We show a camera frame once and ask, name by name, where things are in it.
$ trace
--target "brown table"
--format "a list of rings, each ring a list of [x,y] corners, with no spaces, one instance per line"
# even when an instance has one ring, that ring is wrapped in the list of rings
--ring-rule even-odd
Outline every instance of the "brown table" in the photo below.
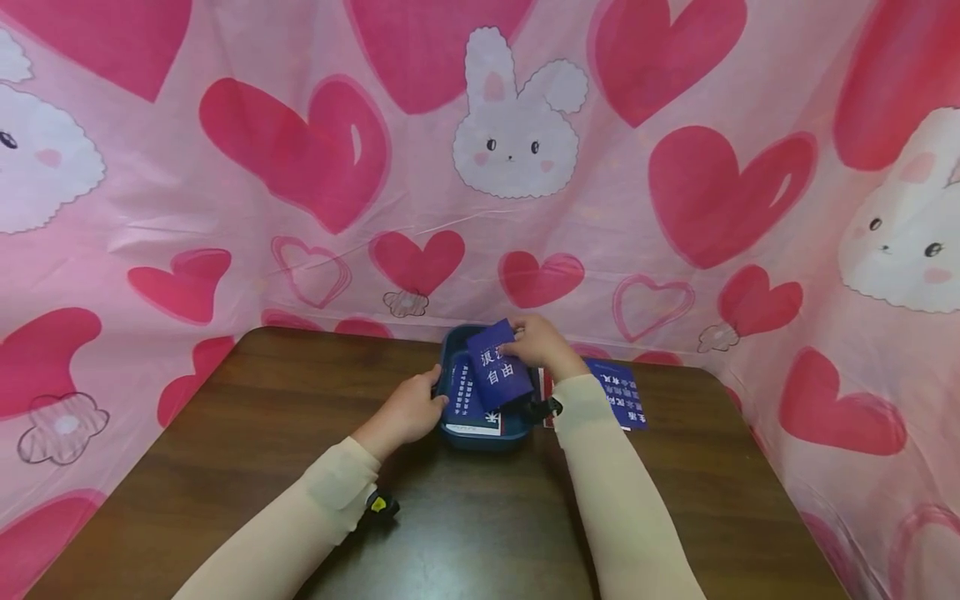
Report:
[[[438,354],[414,342],[250,333],[29,598],[169,598]],[[694,369],[633,367],[650,429],[630,437],[709,600],[847,598],[723,386]],[[565,477],[550,431],[506,456],[430,436],[382,471],[402,505],[397,525],[358,530],[299,598],[595,597]]]

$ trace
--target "pink fabric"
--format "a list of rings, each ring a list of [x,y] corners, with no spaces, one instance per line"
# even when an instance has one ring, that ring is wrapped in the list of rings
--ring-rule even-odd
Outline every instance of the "pink fabric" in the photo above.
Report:
[[[251,329],[437,341],[520,309],[715,373],[857,599],[960,597],[955,0],[0,25],[0,600]]]

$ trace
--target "card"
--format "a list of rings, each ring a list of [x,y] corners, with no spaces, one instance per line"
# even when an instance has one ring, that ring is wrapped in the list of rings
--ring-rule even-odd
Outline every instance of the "card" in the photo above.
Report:
[[[499,346],[513,340],[514,331],[506,319],[467,339],[480,401],[488,411],[534,391],[526,365],[514,356],[500,354]]]
[[[470,435],[503,435],[500,413],[484,410],[480,402],[467,354],[461,353],[454,358],[448,389],[450,401],[444,408],[444,426],[447,429]]]
[[[643,414],[643,407],[640,406],[640,393],[636,388],[634,373],[627,367],[593,358],[585,358],[584,362],[587,363],[593,376],[603,385],[607,402],[610,403],[620,428],[626,431],[646,429],[647,418]],[[543,371],[540,371],[540,376],[543,380],[540,388],[543,390],[544,398],[549,398],[553,392],[553,382]],[[543,426],[552,429],[553,419],[549,417],[545,419]]]

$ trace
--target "white bunny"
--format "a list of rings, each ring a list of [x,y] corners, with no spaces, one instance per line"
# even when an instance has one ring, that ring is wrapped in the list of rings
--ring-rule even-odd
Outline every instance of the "white bunny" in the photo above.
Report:
[[[31,79],[30,61],[0,29],[0,80]],[[0,84],[0,233],[44,226],[104,178],[103,158],[65,110]]]
[[[929,313],[960,309],[960,110],[931,111],[840,243],[851,289]]]
[[[453,140],[464,183],[497,198],[564,189],[580,140],[562,113],[580,110],[587,75],[568,60],[554,60],[517,93],[514,56],[494,27],[470,34],[466,68],[469,113]]]

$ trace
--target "beige sleeve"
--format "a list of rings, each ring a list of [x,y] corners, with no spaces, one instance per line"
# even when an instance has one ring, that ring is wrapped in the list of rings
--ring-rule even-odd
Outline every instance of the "beige sleeve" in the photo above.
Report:
[[[286,492],[233,534],[175,600],[289,600],[356,529],[380,463],[353,438],[327,450]]]
[[[554,419],[604,600],[704,600],[670,514],[593,375],[560,383]]]

